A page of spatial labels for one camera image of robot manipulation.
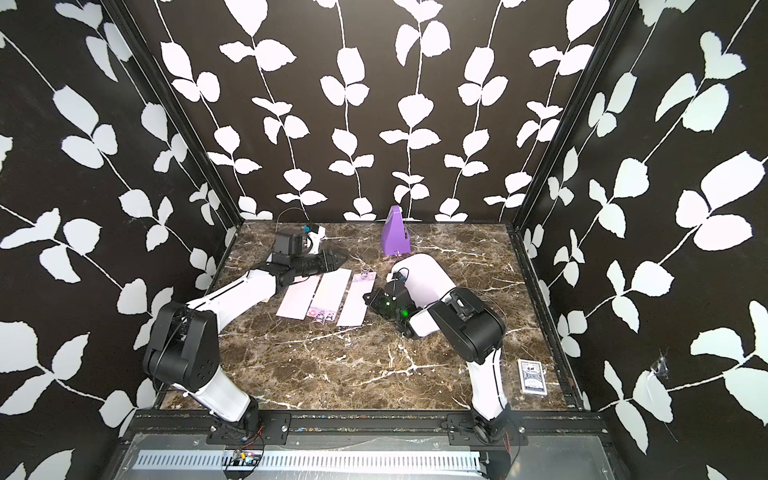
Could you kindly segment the lilac checked sticker sheet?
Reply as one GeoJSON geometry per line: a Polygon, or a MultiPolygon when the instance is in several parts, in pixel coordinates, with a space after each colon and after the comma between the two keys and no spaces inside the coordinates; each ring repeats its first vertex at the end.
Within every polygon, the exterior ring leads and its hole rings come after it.
{"type": "Polygon", "coordinates": [[[338,327],[355,327],[363,324],[367,310],[364,296],[372,292],[375,280],[374,271],[353,275],[337,321],[338,327]]]}

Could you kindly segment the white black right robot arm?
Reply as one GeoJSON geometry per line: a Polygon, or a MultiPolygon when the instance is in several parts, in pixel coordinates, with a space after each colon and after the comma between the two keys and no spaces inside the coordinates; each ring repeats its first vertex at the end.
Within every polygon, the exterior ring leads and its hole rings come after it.
{"type": "Polygon", "coordinates": [[[441,298],[418,307],[402,279],[365,293],[363,300],[406,338],[442,333],[467,363],[476,435],[488,443],[502,434],[511,422],[501,374],[506,326],[484,301],[465,287],[454,287],[441,298]]]}

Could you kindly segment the purple sticker sheet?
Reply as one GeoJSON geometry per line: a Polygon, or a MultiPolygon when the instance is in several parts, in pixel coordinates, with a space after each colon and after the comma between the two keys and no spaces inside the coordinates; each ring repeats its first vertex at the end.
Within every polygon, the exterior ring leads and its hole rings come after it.
{"type": "Polygon", "coordinates": [[[351,275],[345,268],[323,274],[307,316],[322,323],[335,322],[351,275]]]}

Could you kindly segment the white plastic storage box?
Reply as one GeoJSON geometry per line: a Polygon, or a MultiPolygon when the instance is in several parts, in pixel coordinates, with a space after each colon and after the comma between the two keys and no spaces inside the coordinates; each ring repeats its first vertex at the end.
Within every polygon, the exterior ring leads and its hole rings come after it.
{"type": "Polygon", "coordinates": [[[397,272],[407,277],[406,289],[417,307],[424,307],[442,299],[456,284],[440,264],[430,255],[411,255],[393,265],[387,279],[397,272]]]}

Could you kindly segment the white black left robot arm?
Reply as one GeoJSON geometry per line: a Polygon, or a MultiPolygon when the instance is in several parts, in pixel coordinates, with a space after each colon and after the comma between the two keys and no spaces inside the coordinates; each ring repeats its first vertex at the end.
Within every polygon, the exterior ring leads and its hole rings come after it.
{"type": "Polygon", "coordinates": [[[200,299],[160,308],[150,331],[143,369],[154,380],[190,394],[215,417],[240,429],[259,428],[258,401],[223,371],[219,333],[238,316],[294,284],[338,270],[349,258],[344,249],[316,254],[272,253],[231,284],[200,299]]]}

